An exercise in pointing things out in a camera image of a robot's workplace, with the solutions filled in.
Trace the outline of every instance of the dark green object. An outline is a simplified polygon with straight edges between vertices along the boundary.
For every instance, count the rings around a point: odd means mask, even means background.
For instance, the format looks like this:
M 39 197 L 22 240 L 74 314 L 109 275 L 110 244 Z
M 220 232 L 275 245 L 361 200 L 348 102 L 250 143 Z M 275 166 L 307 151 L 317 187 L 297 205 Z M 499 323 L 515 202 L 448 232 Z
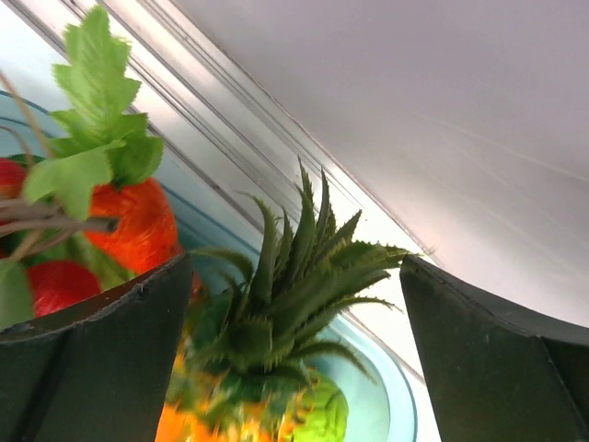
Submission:
M 589 440 L 588 329 L 417 257 L 400 279 L 444 442 Z
M 0 441 L 153 442 L 191 296 L 188 255 L 0 333 Z

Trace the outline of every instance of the twig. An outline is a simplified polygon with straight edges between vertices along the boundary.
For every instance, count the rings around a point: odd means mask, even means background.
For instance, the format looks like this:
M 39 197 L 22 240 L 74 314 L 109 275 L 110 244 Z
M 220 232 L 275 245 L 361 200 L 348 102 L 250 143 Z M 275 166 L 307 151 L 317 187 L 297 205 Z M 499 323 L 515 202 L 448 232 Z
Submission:
M 25 255 L 27 255 L 27 252 L 43 236 L 43 231 L 44 230 L 42 228 L 31 230 L 27 234 L 27 236 L 24 237 L 22 241 L 20 241 L 20 244 L 18 244 L 18 247 L 15 249 L 15 251 L 12 252 L 12 255 L 10 255 L 10 260 L 11 261 L 22 260 L 25 257 Z
M 9 127 L 0 125 L 0 129 L 11 133 L 12 136 L 14 136 L 18 140 L 18 143 L 20 144 L 20 149 L 25 154 L 25 159 L 27 160 L 27 170 L 30 171 L 35 165 L 35 161 L 33 160 L 33 155 L 31 154 L 30 149 L 27 146 L 27 142 L 24 140 L 22 136 L 20 136 L 20 134 L 17 131 L 10 129 Z
M 113 217 L 91 217 L 86 221 L 77 221 L 69 216 L 56 215 L 51 218 L 26 219 L 13 221 L 12 223 L 0 226 L 0 236 L 9 235 L 20 230 L 64 228 L 72 230 L 90 230 L 95 232 L 112 233 L 117 229 L 118 218 Z
M 54 247 L 62 242 L 68 240 L 72 235 L 74 235 L 75 230 L 62 230 L 58 234 L 54 235 L 53 237 L 47 239 L 46 241 L 40 242 L 35 244 L 33 247 L 29 249 L 27 254 L 23 257 L 26 258 L 30 255 L 36 255 L 37 253 L 42 253 L 51 247 Z
M 37 120 L 35 120 L 35 117 L 33 117 L 33 114 L 30 112 L 29 107 L 25 104 L 25 102 L 22 100 L 22 98 L 18 95 L 17 91 L 12 86 L 12 83 L 10 83 L 10 81 L 8 81 L 8 78 L 6 78 L 6 76 L 4 75 L 2 70 L 0 70 L 0 83 L 2 83 L 4 85 L 4 87 L 6 88 L 8 93 L 12 96 L 12 99 L 20 107 L 20 110 L 25 115 L 25 118 L 27 118 L 30 128 L 32 129 L 33 133 L 39 139 L 40 145 L 43 148 L 43 150 L 45 150 L 47 157 L 53 157 L 53 152 L 52 152 L 51 147 L 49 146 L 49 141 L 47 140 L 47 137 L 40 129 L 39 125 L 37 124 Z
M 0 221 L 37 219 L 60 213 L 60 207 L 45 203 L 28 204 L 22 198 L 0 199 Z

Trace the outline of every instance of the ceiling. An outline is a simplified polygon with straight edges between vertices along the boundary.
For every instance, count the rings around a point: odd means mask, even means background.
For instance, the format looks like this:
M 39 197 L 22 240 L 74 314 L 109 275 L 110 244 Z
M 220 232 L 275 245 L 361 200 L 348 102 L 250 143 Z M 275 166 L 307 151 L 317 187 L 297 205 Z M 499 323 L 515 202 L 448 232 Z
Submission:
M 182 0 L 451 273 L 589 323 L 589 5 Z

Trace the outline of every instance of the pineapple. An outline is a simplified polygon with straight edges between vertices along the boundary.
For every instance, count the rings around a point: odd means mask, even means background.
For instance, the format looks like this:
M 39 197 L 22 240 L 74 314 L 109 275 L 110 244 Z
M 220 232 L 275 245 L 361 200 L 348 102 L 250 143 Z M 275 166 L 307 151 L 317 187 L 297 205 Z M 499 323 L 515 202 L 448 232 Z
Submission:
M 292 440 L 313 412 L 313 393 L 323 378 L 307 365 L 311 358 L 340 356 L 368 376 L 352 349 L 318 333 L 354 304 L 391 307 L 358 293 L 388 278 L 387 269 L 399 267 L 408 252 L 353 240 L 361 212 L 336 228 L 323 172 L 316 219 L 302 165 L 301 173 L 302 212 L 295 231 L 285 211 L 281 232 L 271 210 L 253 198 L 264 218 L 257 267 L 232 250 L 195 251 L 229 262 L 236 272 L 221 271 L 226 290 L 203 293 L 191 305 L 167 392 L 168 405 L 177 413 L 194 413 L 208 429 L 207 438 L 193 440 Z

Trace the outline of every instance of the pineapple leaf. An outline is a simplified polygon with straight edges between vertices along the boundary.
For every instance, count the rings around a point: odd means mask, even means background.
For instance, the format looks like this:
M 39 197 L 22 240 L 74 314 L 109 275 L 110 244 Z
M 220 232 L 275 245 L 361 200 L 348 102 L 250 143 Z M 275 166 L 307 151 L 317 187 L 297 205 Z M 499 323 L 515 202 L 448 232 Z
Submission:
M 336 343 L 333 341 L 316 341 L 293 350 L 289 358 L 293 360 L 302 360 L 323 355 L 335 355 L 345 359 L 350 364 L 358 368 L 367 378 L 375 380 L 374 377 L 368 372 L 368 369 L 365 367 L 365 365 L 360 361 L 360 358 L 356 355 L 356 353 L 342 343 Z
M 323 235 L 323 239 L 321 240 L 321 245 L 325 244 L 325 242 L 329 238 L 331 238 L 331 237 L 333 237 L 333 235 L 335 235 L 337 225 L 338 225 L 338 223 L 336 222 L 335 214 L 333 213 L 333 209 L 331 207 L 329 207 L 328 222 L 327 222 L 327 225 L 325 226 L 325 235 Z
M 329 184 L 328 179 L 325 176 L 325 170 L 323 169 L 321 169 L 321 190 L 321 208 L 319 210 L 317 232 L 315 234 L 315 242 L 317 246 L 323 242 L 328 226 L 329 211 L 331 209 L 331 203 L 329 202 Z
M 274 324 L 274 339 L 284 339 L 332 300 L 338 274 L 317 269 L 277 297 L 280 302 L 268 312 Z
M 217 273 L 219 273 L 219 275 L 225 279 L 225 282 L 227 283 L 227 290 L 231 293 L 231 307 L 227 315 L 227 320 L 229 322 L 233 322 L 239 318 L 240 314 L 246 308 L 248 302 L 248 291 L 241 289 L 241 285 L 237 283 L 236 278 L 234 278 L 233 275 L 223 270 L 218 270 Z
M 218 338 L 229 315 L 232 302 L 233 295 L 225 291 L 215 297 L 196 302 L 191 307 L 194 312 L 193 318 L 195 318 L 195 321 L 191 321 L 190 324 L 191 343 L 195 352 L 200 352 Z
M 281 282 L 276 287 L 274 293 L 282 293 L 300 278 L 301 273 L 306 268 L 306 263 L 312 251 L 313 242 L 315 241 L 315 212 L 313 201 L 303 191 L 300 191 L 300 194 L 303 206 L 301 218 L 294 234 L 291 256 L 284 271 L 284 276 L 281 278 Z
M 325 243 L 319 248 L 317 255 L 314 257 L 313 264 L 319 264 L 325 258 L 328 258 L 330 254 L 335 251 L 341 243 L 348 243 L 352 240 L 353 233 L 358 226 L 362 216 L 362 210 L 359 210 L 356 215 L 350 218 L 335 234 L 326 239 Z
M 194 368 L 195 366 L 206 366 L 209 363 L 220 362 L 223 360 L 230 360 L 234 365 L 239 365 L 241 362 L 239 361 L 239 355 L 235 355 L 235 352 L 233 351 L 233 345 L 229 339 L 229 333 L 227 332 L 226 326 L 216 334 L 212 342 L 200 346 L 195 345 L 192 351 L 191 368 Z
M 167 385 L 166 402 L 179 405 L 179 409 L 190 408 L 196 398 L 192 396 L 192 385 L 188 378 L 172 371 Z
M 305 343 L 314 338 L 319 332 L 327 327 L 331 321 L 346 308 L 356 304 L 382 304 L 388 308 L 392 304 L 379 297 L 348 297 L 329 304 L 317 315 L 311 317 L 304 325 L 294 332 L 296 344 Z
M 275 366 L 270 372 L 264 374 L 264 377 L 275 378 L 280 383 L 285 381 L 294 383 L 299 389 L 312 388 L 309 372 L 301 364 L 280 364 Z
M 205 423 L 211 432 L 214 432 L 215 429 L 223 432 L 232 425 L 239 425 L 240 423 L 238 408 L 230 400 L 214 403 L 205 413 L 198 410 L 193 412 L 199 422 Z
M 272 350 L 272 324 L 267 320 L 243 320 L 229 328 L 233 348 L 250 363 L 268 359 Z
M 254 266 L 251 259 L 238 251 L 217 247 L 203 247 L 201 249 L 192 250 L 191 254 L 207 256 L 209 258 L 216 258 L 229 262 L 239 270 L 246 284 L 249 284 L 254 274 Z
M 337 292 L 335 296 L 337 299 L 341 299 L 343 297 L 352 297 L 357 293 L 362 292 L 366 288 L 370 287 L 382 281 L 383 279 L 390 278 L 390 273 L 383 269 L 376 269 L 370 273 L 355 273 L 357 274 L 356 279 L 345 278 L 346 283 L 342 284 L 341 289 Z
M 341 249 L 337 250 L 329 259 L 331 265 L 346 268 L 361 262 L 366 255 L 375 254 L 375 246 L 369 242 L 352 241 Z
M 283 339 L 280 340 L 273 339 L 271 360 L 264 361 L 265 368 L 270 369 L 273 366 L 279 365 L 283 361 L 283 359 L 285 359 L 285 357 L 288 356 L 288 354 L 293 350 L 294 347 L 295 340 L 292 338 L 292 336 L 285 336 Z
M 264 302 L 271 301 L 274 266 L 276 264 L 276 223 L 268 206 L 260 199 L 252 197 L 264 217 L 264 239 L 261 245 L 258 269 L 251 280 L 249 292 Z
M 298 166 L 301 169 L 301 179 L 303 181 L 303 193 L 305 196 L 313 201 L 313 184 L 311 184 L 311 179 L 309 178 L 309 174 L 303 167 L 303 161 L 301 161 L 301 157 L 298 158 Z
M 274 280 L 278 280 L 282 275 L 284 268 L 286 267 L 286 263 L 288 263 L 288 258 L 291 253 L 291 248 L 293 246 L 293 228 L 291 227 L 291 223 L 288 220 L 288 215 L 286 214 L 286 210 L 283 209 L 284 217 L 284 227 L 283 227 L 283 237 L 281 238 L 280 243 L 280 251 L 278 253 L 278 259 L 276 262 L 276 266 L 274 267 Z

